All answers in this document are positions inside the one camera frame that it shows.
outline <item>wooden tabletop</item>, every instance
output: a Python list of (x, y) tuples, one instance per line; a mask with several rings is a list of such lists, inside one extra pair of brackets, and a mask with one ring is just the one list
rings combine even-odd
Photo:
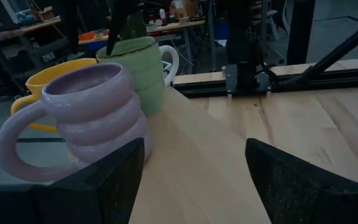
[(167, 88), (148, 122), (154, 148), (130, 223), (270, 223), (247, 168), (247, 138), (358, 182), (358, 88), (193, 100)]
[[(307, 65), (275, 67), (277, 75), (301, 73)], [(328, 70), (358, 68), (358, 60)], [(218, 73), (203, 79), (222, 79)], [(192, 82), (201, 77), (177, 77)], [(192, 102), (243, 138), (257, 138), (314, 165), (358, 181), (358, 88), (273, 93), (270, 97), (199, 98)]]
[(59, 23), (60, 21), (61, 21), (60, 16), (57, 16), (53, 19), (49, 19), (45, 22), (41, 22), (41, 23), (38, 23), (38, 24), (35, 24), (32, 26), (22, 27), (17, 30), (3, 31), (3, 32), (0, 32), (0, 39), (8, 39), (8, 38), (13, 38), (13, 37), (18, 37), (18, 36), (24, 35), (26, 33), (32, 32), (37, 29), (41, 29), (41, 28), (44, 28), (47, 26), (52, 26), (56, 23)]
[(130, 223), (269, 223), (244, 138), (173, 88), (148, 122), (154, 146)]
[[(197, 22), (188, 22), (185, 24), (179, 24), (178, 22), (174, 22), (174, 23), (170, 23), (166, 26), (158, 26), (155, 29), (152, 30), (148, 30), (147, 33), (148, 34), (152, 34), (155, 32), (163, 32), (163, 31), (170, 31), (170, 30), (180, 30), (180, 29), (184, 29), (187, 27), (192, 27), (192, 26), (199, 26), (204, 24), (205, 21), (197, 21)], [(89, 44), (89, 43), (93, 43), (93, 42), (99, 42), (99, 41), (107, 41), (107, 39), (109, 38), (108, 35), (104, 35), (102, 38), (98, 38), (98, 39), (92, 39), (92, 40), (80, 40), (78, 42), (78, 44)]]

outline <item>white mug handle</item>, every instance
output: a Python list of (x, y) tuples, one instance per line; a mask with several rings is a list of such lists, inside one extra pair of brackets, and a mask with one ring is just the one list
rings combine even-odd
[(178, 69), (179, 69), (179, 55), (178, 55), (178, 52), (173, 47), (171, 47), (169, 45), (160, 46), (160, 54), (161, 54), (161, 56), (165, 52), (168, 52), (172, 56), (172, 68), (171, 68), (171, 71), (169, 72), (167, 77), (164, 78), (164, 85), (165, 85), (165, 87), (168, 87), (171, 84), (171, 82), (173, 81), (173, 78), (175, 78), (175, 75), (178, 72)]

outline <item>black metal pole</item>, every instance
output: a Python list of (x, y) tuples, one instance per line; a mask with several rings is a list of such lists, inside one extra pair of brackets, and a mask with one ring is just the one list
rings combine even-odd
[(316, 0), (295, 0), (293, 3), (287, 65), (306, 63)]
[(343, 43), (337, 46), (334, 50), (327, 54), (323, 59), (317, 62), (314, 66), (310, 66), (301, 75), (291, 78), (285, 82), (280, 82), (279, 85), (287, 85), (296, 82), (307, 83), (312, 76), (323, 73), (327, 68), (353, 50), (358, 46), (358, 31), (346, 39)]
[(346, 39), (343, 43), (337, 46), (327, 56), (321, 59), (313, 66), (313, 73), (321, 73), (329, 68), (332, 64), (337, 62), (351, 50), (358, 46), (358, 31)]

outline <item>bottle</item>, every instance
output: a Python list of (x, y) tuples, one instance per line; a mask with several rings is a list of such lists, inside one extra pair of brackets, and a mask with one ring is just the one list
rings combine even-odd
[(168, 21), (164, 9), (160, 9), (160, 17), (161, 17), (162, 26), (166, 26), (168, 24)]

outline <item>cable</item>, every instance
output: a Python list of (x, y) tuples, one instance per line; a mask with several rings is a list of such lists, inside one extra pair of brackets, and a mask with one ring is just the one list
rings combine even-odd
[(173, 48), (178, 52), (178, 55), (179, 56), (181, 56), (183, 59), (185, 59), (190, 65), (192, 65), (192, 66), (194, 66), (194, 67), (199, 67), (200, 66), (200, 64), (198, 63), (198, 65), (194, 65), (193, 63), (191, 63), (189, 60), (187, 60), (187, 58), (185, 58), (181, 53), (179, 53), (179, 50), (177, 49), (177, 47), (176, 47), (176, 45), (175, 45), (175, 43), (173, 42), (173, 40), (172, 39), (170, 39), (171, 40), (171, 43), (173, 44)]

